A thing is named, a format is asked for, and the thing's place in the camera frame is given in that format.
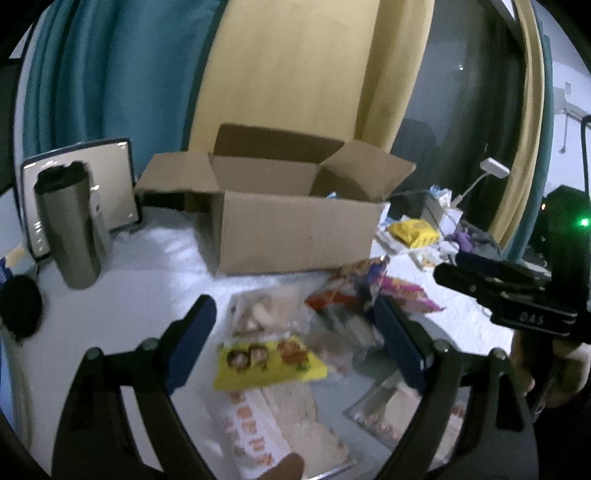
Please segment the person's right hand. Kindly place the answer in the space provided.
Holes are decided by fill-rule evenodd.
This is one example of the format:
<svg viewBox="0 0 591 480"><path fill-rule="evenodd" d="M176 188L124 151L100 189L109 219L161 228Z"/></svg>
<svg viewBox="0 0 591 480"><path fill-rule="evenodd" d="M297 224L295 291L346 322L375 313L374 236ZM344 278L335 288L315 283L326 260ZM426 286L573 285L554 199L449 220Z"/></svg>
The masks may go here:
<svg viewBox="0 0 591 480"><path fill-rule="evenodd" d="M516 331L510 359L532 412L581 392L590 375L590 346Z"/></svg>

